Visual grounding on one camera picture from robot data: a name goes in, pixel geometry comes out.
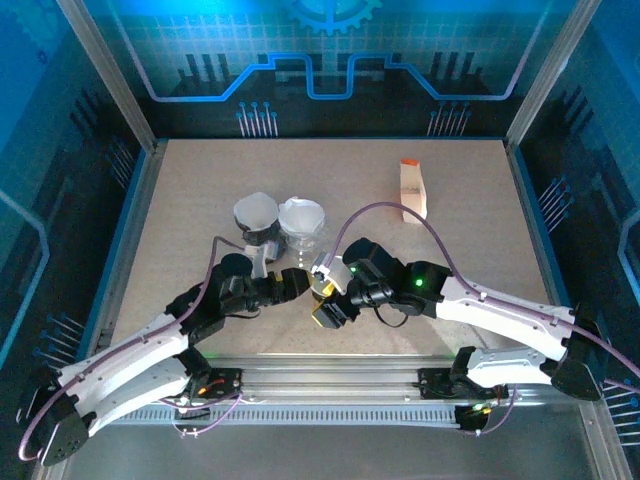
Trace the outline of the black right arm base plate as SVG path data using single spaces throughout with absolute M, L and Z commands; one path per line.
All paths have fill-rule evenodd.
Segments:
M 422 399 L 503 400 L 510 396 L 506 385 L 482 387 L 446 368 L 418 369 L 417 381 L 412 386 L 419 390 Z

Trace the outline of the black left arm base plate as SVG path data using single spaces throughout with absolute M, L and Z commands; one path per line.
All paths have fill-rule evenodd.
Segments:
M 195 395 L 203 399 L 219 399 L 240 391 L 243 370 L 213 368 L 196 382 Z

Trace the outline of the aluminium side frame rail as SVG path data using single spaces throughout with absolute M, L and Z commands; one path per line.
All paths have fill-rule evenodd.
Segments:
M 138 158 L 77 348 L 80 361 L 109 343 L 101 339 L 103 334 L 113 336 L 167 146 L 168 141 L 161 139 L 153 152 L 142 152 Z

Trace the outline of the small black electronics box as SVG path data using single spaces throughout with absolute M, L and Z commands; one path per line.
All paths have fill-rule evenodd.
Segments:
M 492 408 L 484 404 L 456 406 L 454 410 L 455 422 L 459 425 L 460 431 L 477 435 L 487 426 L 491 411 Z

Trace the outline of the clear glass coffee server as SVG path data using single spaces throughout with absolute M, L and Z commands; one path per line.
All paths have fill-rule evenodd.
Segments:
M 295 267 L 308 269 L 332 245 L 331 232 L 321 227 L 315 233 L 287 234 L 287 247 Z

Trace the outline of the aluminium frame post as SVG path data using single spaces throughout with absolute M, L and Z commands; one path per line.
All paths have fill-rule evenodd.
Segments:
M 154 153 L 157 139 L 151 126 L 83 0 L 55 0 L 55 2 L 140 146 L 146 153 Z
M 540 112 L 602 0 L 576 0 L 506 133 L 507 153 L 514 153 Z

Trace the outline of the orange white coffee filter package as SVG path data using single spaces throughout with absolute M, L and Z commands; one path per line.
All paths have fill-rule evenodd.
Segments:
M 400 198 L 403 206 L 414 211 L 421 219 L 427 218 L 427 192 L 418 160 L 400 160 Z

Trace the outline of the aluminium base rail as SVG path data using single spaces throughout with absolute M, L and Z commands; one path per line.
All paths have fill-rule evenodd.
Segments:
M 475 400 L 422 399 L 417 370 L 446 368 L 482 387 L 506 385 L 534 395 L 601 398 L 601 382 L 587 363 L 546 360 L 529 348 L 484 350 L 468 347 L 453 358 L 416 355 L 255 355 L 197 359 L 196 371 L 243 370 L 246 398 L 259 402 L 400 403 L 432 401 L 469 404 Z

